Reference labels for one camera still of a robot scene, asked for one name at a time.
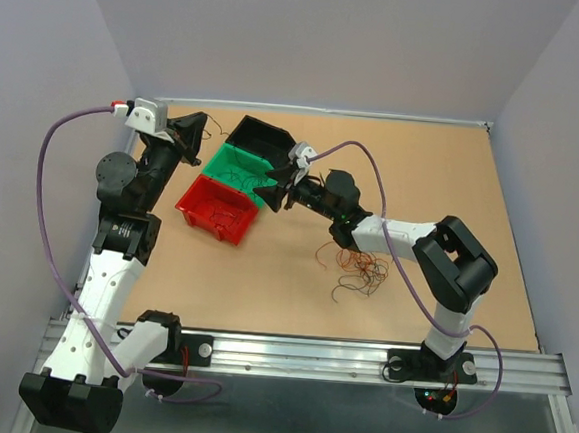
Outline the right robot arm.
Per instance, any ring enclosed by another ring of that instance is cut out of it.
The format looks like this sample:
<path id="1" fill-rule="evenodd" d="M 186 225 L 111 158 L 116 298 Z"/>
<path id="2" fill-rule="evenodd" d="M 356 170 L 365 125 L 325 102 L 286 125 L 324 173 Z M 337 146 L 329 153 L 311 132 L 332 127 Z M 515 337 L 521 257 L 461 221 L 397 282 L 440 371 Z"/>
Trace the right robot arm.
<path id="1" fill-rule="evenodd" d="M 471 322 L 498 267 L 463 221 L 447 216 L 439 222 L 412 223 L 366 211 L 353 176 L 331 171 L 325 180 L 302 177 L 292 170 L 268 173 L 270 186 L 255 194 L 279 212 L 300 204 L 330 220 L 335 243 L 356 253 L 388 253 L 394 264 L 413 261 L 436 302 L 427 314 L 430 330 L 419 349 L 393 351 L 387 360 L 387 379 L 440 381 L 458 369 L 458 360 L 471 333 Z"/>

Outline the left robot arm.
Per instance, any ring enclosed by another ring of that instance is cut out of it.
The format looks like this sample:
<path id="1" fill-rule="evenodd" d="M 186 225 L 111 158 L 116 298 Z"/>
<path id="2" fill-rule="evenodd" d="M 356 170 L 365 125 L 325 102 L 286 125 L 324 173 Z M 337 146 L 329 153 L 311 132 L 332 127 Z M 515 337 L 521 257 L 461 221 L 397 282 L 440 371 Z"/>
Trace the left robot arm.
<path id="1" fill-rule="evenodd" d="M 100 203 L 88 271 L 80 294 L 70 292 L 61 278 L 48 238 L 44 213 L 43 169 L 56 131 L 85 116 L 111 114 L 123 118 L 145 147 L 140 158 L 111 152 L 95 170 Z M 36 211 L 46 260 L 59 289 L 73 310 L 59 343 L 40 370 L 23 375 L 18 392 L 39 424 L 77 433 L 110 433 L 122 412 L 127 389 L 143 375 L 158 379 L 149 395 L 175 402 L 189 376 L 156 372 L 148 364 L 156 357 L 188 358 L 181 321 L 171 312 L 148 310 L 128 336 L 110 346 L 124 302 L 143 274 L 155 248 L 161 219 L 153 209 L 181 163 L 200 163 L 208 117 L 196 112 L 169 118 L 141 99 L 113 102 L 75 111 L 49 127 L 41 143 L 36 168 Z"/>

